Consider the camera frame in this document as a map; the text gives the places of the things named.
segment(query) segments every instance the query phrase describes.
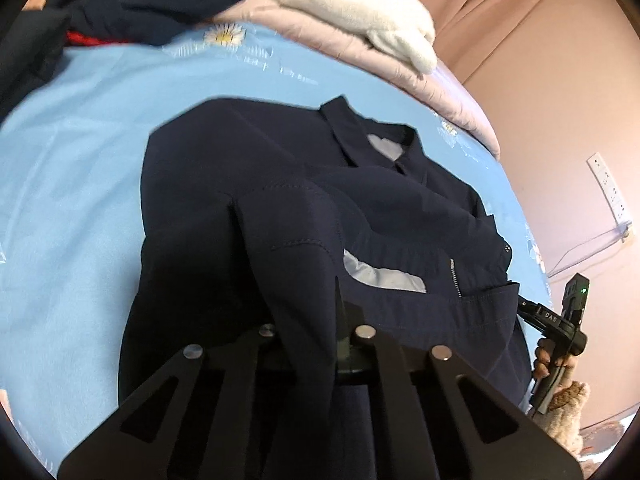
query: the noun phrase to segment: bed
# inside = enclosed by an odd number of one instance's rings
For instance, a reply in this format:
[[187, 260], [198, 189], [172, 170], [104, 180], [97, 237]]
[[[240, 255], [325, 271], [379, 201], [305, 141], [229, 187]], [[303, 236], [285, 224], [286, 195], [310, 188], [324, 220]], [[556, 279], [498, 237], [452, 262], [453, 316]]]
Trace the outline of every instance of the bed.
[[[550, 304], [522, 210], [482, 144], [394, 86], [268, 28], [227, 24], [223, 40], [219, 30], [161, 48], [68, 48], [53, 81], [0, 127], [0, 388], [52, 473], [117, 407], [120, 341], [140, 276], [148, 135], [203, 100], [317, 107], [343, 94], [364, 116], [414, 126], [426, 155], [495, 215], [521, 295]], [[532, 350], [539, 335], [524, 330]]]

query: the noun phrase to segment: wall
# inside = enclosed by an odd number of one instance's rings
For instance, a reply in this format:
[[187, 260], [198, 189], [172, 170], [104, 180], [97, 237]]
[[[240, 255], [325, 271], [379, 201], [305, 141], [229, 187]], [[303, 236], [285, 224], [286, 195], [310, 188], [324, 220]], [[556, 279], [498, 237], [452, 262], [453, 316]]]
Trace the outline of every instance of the wall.
[[[504, 169], [547, 269], [615, 227], [586, 164], [594, 152], [617, 180], [640, 235], [640, 40], [615, 0], [542, 0], [466, 86], [498, 133]], [[576, 372], [593, 391], [586, 426], [640, 400], [640, 237], [554, 278], [555, 305], [574, 272], [591, 279], [583, 325], [590, 342]]]

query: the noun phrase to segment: metal screw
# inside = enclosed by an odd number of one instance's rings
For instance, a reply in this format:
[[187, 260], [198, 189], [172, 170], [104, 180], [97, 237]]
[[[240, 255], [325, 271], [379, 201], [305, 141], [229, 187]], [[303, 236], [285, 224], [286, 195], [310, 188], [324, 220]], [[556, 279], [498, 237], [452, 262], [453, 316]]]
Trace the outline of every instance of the metal screw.
[[452, 356], [452, 352], [448, 346], [436, 345], [431, 349], [431, 355], [439, 361], [448, 361]]
[[356, 336], [360, 339], [371, 339], [376, 335], [376, 329], [371, 325], [360, 325], [356, 327]]
[[276, 326], [271, 323], [264, 324], [258, 330], [258, 334], [262, 337], [273, 337], [276, 335]]
[[199, 359], [202, 356], [204, 350], [200, 345], [187, 345], [182, 350], [182, 355], [184, 355], [187, 359]]

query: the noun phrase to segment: white power strip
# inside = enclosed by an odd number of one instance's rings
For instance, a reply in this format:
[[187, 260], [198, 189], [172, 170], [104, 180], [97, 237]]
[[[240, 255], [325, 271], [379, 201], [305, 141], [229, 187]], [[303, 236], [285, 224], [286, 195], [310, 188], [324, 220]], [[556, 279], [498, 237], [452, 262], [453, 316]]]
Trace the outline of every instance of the white power strip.
[[595, 153], [590, 156], [590, 158], [587, 159], [587, 164], [600, 184], [600, 188], [609, 203], [609, 207], [613, 212], [616, 223], [618, 225], [628, 226], [628, 232], [625, 232], [625, 237], [623, 238], [623, 240], [625, 240], [625, 238], [633, 234], [632, 226], [630, 225], [633, 219], [631, 218], [631, 211], [626, 206], [622, 192], [599, 153]]

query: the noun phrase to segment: metal zipper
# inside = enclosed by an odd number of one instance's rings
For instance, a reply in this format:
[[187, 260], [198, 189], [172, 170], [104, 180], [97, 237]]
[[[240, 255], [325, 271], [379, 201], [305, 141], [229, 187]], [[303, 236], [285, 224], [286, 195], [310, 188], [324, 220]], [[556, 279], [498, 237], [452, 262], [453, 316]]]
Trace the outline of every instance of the metal zipper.
[[450, 261], [451, 261], [451, 277], [453, 278], [453, 284], [456, 286], [456, 290], [458, 291], [459, 297], [462, 298], [462, 293], [460, 293], [460, 286], [458, 285], [458, 276], [456, 275], [456, 263], [453, 261], [453, 258], [451, 258]]

